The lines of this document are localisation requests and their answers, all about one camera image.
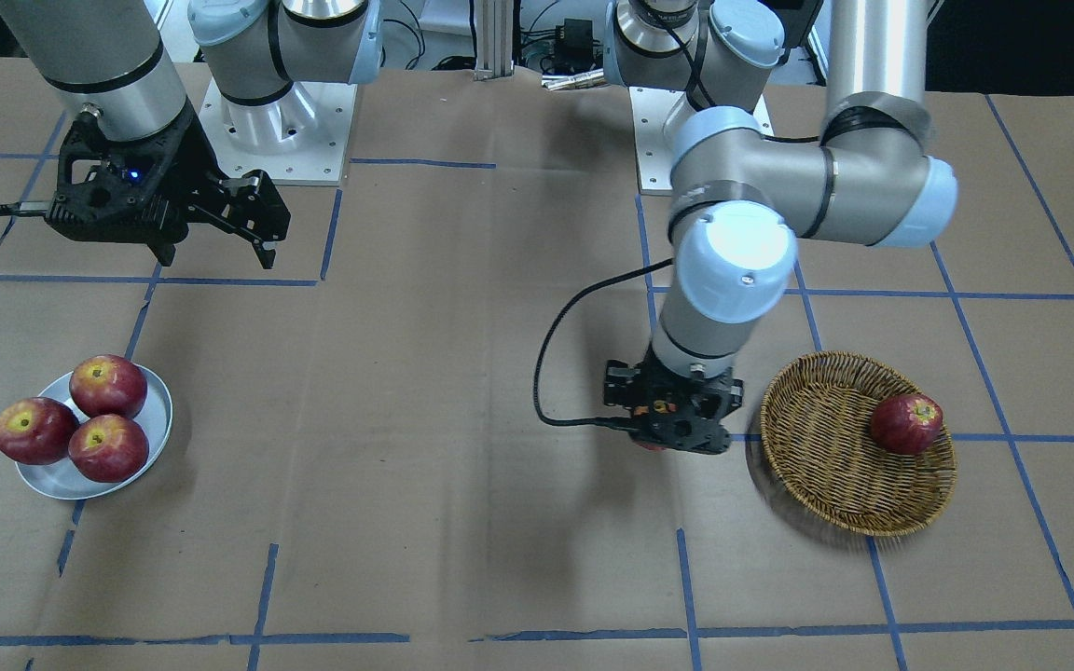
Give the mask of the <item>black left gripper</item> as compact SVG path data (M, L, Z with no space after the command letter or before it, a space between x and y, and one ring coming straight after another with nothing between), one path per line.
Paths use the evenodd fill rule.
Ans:
M700 364L679 377L649 349L638 364L606 363L603 404L626 410L626 415L605 419L606 428L683 453L721 455L732 444L722 421L742 406L743 382L730 368L703 377Z

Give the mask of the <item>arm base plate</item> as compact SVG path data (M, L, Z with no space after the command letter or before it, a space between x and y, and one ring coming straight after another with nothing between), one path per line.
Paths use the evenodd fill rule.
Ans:
M716 133L750 129L767 137L773 132L761 98L751 111L734 106L697 111L681 90L632 88L629 98L635 156L643 195L672 195L674 166L690 149Z
M296 82L279 101L243 106L211 81L198 118L227 177L261 170L277 185L340 187L359 92Z

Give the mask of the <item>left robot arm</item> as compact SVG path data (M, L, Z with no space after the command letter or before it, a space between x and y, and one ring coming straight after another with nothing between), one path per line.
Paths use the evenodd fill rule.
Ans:
M682 94L668 140L673 268L639 363L610 361L591 425L632 442L721 454L742 402L738 350L783 296L798 242L928 245L950 224L958 183L929 154L924 1L834 1L817 137L772 138L757 106L788 49L759 1L613 1L606 81Z

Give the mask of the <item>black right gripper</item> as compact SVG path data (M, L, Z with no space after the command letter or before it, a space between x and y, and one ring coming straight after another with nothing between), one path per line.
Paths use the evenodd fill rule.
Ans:
M86 103L57 158L57 184L43 218L69 240L148 247L164 267L191 224L247 240L273 269L291 213L267 171L223 178L195 107L145 138L105 135L105 112Z

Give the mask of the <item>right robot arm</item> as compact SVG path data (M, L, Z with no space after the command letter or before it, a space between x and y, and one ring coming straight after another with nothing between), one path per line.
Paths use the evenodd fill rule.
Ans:
M71 114L44 221L68 240L148 247L164 267L191 224L247 240L272 267L289 171L260 158L331 147L308 85L369 84L382 54L379 1L192 1L218 128L246 156L227 169L144 3L0 1L0 16Z

